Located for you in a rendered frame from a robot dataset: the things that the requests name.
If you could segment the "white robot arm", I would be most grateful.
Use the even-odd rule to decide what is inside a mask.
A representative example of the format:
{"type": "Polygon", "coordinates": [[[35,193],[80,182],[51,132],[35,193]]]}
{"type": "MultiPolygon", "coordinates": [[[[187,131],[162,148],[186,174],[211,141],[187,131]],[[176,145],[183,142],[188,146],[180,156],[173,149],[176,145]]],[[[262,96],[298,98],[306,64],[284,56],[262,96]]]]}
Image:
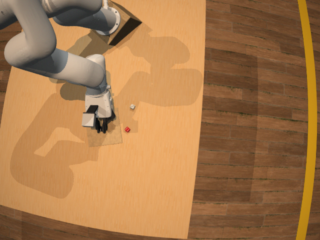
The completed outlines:
{"type": "Polygon", "coordinates": [[[23,29],[6,44],[6,61],[21,70],[85,86],[92,96],[111,89],[105,57],[84,58],[56,48],[49,18],[61,26],[93,29],[104,36],[114,33],[121,23],[120,13],[108,6],[108,0],[0,0],[0,30],[16,21],[23,29]]]}

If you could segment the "brown mat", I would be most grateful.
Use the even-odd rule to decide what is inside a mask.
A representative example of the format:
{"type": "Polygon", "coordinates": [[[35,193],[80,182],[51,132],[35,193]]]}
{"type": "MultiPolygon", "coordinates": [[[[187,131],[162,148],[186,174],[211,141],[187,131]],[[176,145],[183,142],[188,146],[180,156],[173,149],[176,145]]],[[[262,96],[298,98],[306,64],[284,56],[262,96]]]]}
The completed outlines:
{"type": "Polygon", "coordinates": [[[113,108],[113,112],[115,114],[115,118],[110,119],[107,122],[107,130],[105,133],[103,133],[103,131],[98,133],[96,127],[86,127],[88,147],[123,143],[118,107],[113,108]]]}

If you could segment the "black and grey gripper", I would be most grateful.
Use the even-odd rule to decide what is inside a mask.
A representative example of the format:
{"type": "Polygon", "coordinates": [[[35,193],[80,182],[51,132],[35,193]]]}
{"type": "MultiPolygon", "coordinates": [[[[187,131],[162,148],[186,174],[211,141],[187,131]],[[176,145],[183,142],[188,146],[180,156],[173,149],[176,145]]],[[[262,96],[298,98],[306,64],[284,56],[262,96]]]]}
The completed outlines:
{"type": "Polygon", "coordinates": [[[115,114],[113,112],[113,102],[110,90],[108,89],[105,93],[101,95],[89,95],[87,92],[85,93],[85,112],[87,112],[90,105],[98,105],[98,108],[95,112],[96,120],[95,120],[95,129],[97,133],[100,133],[100,121],[98,118],[102,118],[102,131],[105,134],[107,130],[107,122],[115,118],[115,114]],[[106,100],[106,101],[105,101],[106,100]]]}

